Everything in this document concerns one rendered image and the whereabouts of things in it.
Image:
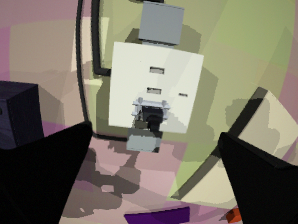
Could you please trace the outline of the cream flat slab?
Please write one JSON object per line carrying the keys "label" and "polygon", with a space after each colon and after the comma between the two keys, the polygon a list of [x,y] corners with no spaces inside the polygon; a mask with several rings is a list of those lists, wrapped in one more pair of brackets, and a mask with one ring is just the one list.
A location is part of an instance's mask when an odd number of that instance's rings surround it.
{"label": "cream flat slab", "polygon": [[[273,93],[258,87],[229,133],[281,160],[297,140],[298,124]],[[229,181],[217,148],[196,175],[181,186],[178,196],[190,204],[233,209],[237,201]]]}

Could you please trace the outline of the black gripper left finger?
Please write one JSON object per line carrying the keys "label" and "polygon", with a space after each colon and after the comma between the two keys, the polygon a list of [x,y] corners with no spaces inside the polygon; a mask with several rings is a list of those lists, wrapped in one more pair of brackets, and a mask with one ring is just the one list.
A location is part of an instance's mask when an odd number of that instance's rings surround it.
{"label": "black gripper left finger", "polygon": [[93,135],[92,121],[0,149],[0,189],[28,224],[59,224]]}

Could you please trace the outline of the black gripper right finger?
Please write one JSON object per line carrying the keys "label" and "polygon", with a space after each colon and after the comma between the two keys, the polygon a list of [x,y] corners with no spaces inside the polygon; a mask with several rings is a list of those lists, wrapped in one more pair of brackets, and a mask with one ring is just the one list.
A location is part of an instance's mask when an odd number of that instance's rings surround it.
{"label": "black gripper right finger", "polygon": [[298,202],[298,165],[221,132],[218,139],[242,224],[277,224]]}

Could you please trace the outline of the orange block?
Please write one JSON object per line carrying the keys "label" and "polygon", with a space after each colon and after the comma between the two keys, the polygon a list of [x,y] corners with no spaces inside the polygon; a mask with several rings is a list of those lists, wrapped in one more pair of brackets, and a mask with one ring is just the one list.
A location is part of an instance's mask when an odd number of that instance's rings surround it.
{"label": "orange block", "polygon": [[231,209],[229,213],[226,214],[227,222],[231,224],[231,222],[241,221],[241,213],[239,213],[239,208]]}

